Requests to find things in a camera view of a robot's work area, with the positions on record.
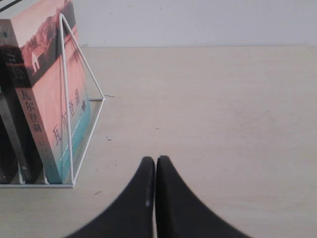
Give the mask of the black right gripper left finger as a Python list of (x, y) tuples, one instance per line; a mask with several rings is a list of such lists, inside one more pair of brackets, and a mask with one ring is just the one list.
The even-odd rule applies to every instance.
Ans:
[(142, 158), (121, 194), (96, 218), (69, 238), (152, 238), (156, 168)]

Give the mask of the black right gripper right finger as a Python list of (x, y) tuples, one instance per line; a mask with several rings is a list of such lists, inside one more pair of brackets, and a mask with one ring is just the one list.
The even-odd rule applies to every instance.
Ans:
[(210, 210), (166, 155), (157, 160), (156, 225), (159, 238), (249, 237)]

